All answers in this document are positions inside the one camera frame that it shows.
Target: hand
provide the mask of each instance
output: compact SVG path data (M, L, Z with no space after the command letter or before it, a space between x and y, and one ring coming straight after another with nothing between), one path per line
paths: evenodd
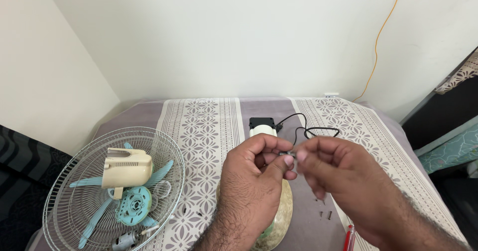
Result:
M300 144L296 159L315 196L331 193L360 236L380 250L465 250L413 208L361 145L319 136Z
M297 174L294 158L278 156L293 145L272 135L255 135L231 150L222 167L216 218L192 250L249 250L279 208L282 179Z

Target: hairy forearm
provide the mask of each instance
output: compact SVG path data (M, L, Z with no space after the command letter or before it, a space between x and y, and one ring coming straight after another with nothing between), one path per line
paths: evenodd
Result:
M245 251L249 242L240 220L216 209L212 222L188 251Z
M410 199L403 198L400 216L384 236L381 250L410 251L468 251L470 248L443 230L438 224L420 214Z

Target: vent slot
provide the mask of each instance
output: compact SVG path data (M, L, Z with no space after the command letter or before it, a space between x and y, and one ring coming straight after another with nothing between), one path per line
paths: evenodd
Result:
M138 166L137 162L117 162L116 166Z

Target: wall outlet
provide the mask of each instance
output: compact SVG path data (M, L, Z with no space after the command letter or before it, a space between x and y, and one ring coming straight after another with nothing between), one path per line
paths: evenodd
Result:
M338 97L338 93L337 92L324 93L324 96L322 96L322 97L324 97L324 98Z

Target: bed sheet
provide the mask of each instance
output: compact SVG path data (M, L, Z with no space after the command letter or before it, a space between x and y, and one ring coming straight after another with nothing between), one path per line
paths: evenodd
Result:
M465 241L402 128L370 104L355 104L341 98L210 98L142 100L101 125L95 135L97 138L129 126L152 127L171 136L182 150L186 180L175 217L143 250L189 248L210 222L222 162L229 150L248 138L249 118L271 117L280 121L299 112L307 116L308 126L337 127L341 130L338 137L364 146L422 212ZM303 118L294 116L284 123L278 136L294 141L296 127L303 125ZM331 135L326 130L318 133ZM303 140L298 134L298 143ZM331 196L326 198L326 205L316 201L302 176L289 183L293 216L284 240L274 250L341 250L345 227L350 223L347 216ZM39 235L31 250L48 249L44 237ZM358 236L354 250L376 248Z

